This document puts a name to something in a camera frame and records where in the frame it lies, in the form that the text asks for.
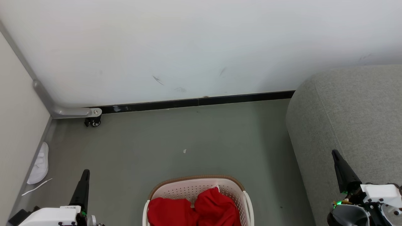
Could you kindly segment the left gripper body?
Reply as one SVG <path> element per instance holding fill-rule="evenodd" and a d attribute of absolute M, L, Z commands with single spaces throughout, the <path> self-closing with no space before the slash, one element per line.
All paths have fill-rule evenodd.
<path fill-rule="evenodd" d="M 104 226 L 79 205 L 46 207 L 29 214 L 19 226 Z"/>

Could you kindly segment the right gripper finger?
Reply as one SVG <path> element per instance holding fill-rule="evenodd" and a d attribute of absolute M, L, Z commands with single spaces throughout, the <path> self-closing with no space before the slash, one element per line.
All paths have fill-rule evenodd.
<path fill-rule="evenodd" d="M 332 150 L 334 169 L 340 193 L 351 194 L 362 184 L 359 177 L 338 150 Z"/>

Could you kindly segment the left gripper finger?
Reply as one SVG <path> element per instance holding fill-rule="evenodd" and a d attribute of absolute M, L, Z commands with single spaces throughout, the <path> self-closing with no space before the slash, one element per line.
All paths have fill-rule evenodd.
<path fill-rule="evenodd" d="M 82 212 L 88 212 L 90 171 L 85 169 L 75 188 L 69 206 L 80 206 Z"/>

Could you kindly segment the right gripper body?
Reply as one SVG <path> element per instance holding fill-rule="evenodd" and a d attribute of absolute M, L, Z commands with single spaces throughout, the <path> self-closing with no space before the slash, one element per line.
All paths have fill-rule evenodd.
<path fill-rule="evenodd" d="M 334 202 L 329 226 L 400 226 L 401 187 L 396 184 L 362 184 Z"/>

